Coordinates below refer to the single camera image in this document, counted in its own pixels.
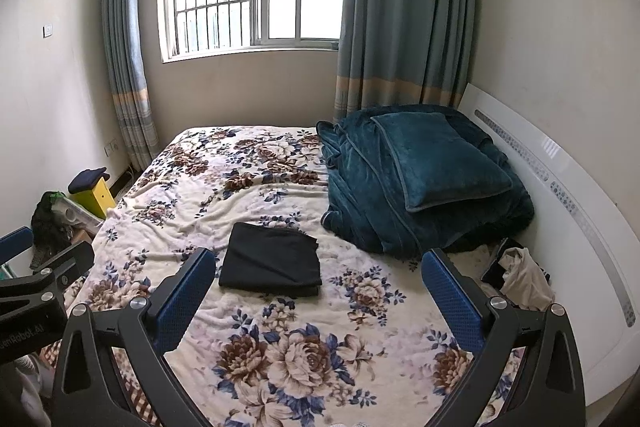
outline floral bedspread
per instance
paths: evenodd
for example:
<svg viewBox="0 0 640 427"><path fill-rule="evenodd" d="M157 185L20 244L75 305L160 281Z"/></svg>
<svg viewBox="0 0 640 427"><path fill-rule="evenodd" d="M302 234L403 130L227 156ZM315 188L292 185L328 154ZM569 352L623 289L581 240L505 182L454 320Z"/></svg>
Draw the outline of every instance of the floral bedspread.
<svg viewBox="0 0 640 427"><path fill-rule="evenodd" d="M315 131L301 128L181 133L108 212L94 240L95 266L68 296L95 311L123 307L153 292L197 247L216 254L218 277L236 221L317 238L319 297L214 282L180 346L166 354L214 427L422 427L471 361L423 286L419 260L370 255L322 228L328 199L319 147ZM473 273L487 256L481 248L454 261ZM124 352L117 358L140 397ZM514 353L481 423L500 410L518 362ZM158 423L152 413L145 418Z"/></svg>

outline blue gripper pad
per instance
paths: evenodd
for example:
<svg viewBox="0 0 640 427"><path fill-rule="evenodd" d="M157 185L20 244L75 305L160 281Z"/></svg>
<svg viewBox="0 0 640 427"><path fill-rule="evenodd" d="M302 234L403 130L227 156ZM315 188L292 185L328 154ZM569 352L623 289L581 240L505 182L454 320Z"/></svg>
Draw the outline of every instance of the blue gripper pad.
<svg viewBox="0 0 640 427"><path fill-rule="evenodd" d="M422 281L460 347L473 354L482 351L481 315L433 250L422 257Z"/></svg>
<svg viewBox="0 0 640 427"><path fill-rule="evenodd" d="M157 353L162 355L178 347L215 274L216 256L198 248L178 273L164 279L152 294L147 319Z"/></svg>
<svg viewBox="0 0 640 427"><path fill-rule="evenodd" d="M0 239L0 264L13 259L19 253L33 246L33 232L22 227L15 232L8 233Z"/></svg>

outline curtain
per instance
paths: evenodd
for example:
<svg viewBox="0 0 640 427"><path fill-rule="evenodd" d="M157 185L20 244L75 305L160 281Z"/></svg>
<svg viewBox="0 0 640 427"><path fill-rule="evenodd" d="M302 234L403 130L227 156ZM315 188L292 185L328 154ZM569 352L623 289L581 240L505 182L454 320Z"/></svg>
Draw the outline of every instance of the curtain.
<svg viewBox="0 0 640 427"><path fill-rule="evenodd" d="M102 0L104 47L116 115L133 167L143 170L158 153L140 51L138 0Z"/></svg>
<svg viewBox="0 0 640 427"><path fill-rule="evenodd" d="M475 0L344 0L334 120L364 107L456 107Z"/></svg>

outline teal pillow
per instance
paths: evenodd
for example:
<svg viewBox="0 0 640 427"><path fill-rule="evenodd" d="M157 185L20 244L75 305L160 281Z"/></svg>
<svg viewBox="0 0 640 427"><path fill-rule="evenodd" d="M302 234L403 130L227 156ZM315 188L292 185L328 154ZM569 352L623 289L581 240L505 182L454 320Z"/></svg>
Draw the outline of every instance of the teal pillow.
<svg viewBox="0 0 640 427"><path fill-rule="evenodd" d="M510 177L462 139L441 113L395 112L371 120L396 164L407 212L489 198L511 188Z"/></svg>

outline white wall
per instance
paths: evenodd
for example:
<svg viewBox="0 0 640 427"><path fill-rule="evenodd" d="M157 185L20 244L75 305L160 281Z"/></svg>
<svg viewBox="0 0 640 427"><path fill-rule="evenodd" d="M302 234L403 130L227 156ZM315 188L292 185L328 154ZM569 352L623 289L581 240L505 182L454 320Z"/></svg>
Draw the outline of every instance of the white wall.
<svg viewBox="0 0 640 427"><path fill-rule="evenodd" d="M44 39L42 27L53 24ZM120 153L110 158L112 139ZM109 92L100 0L0 0L0 235L83 169L127 168ZM12 263L24 274L30 259Z"/></svg>
<svg viewBox="0 0 640 427"><path fill-rule="evenodd" d="M140 0L142 57L161 145L201 125L331 120L337 52L260 51L162 63L157 0Z"/></svg>
<svg viewBox="0 0 640 427"><path fill-rule="evenodd" d="M472 83L548 134L640 235L640 0L479 0Z"/></svg>

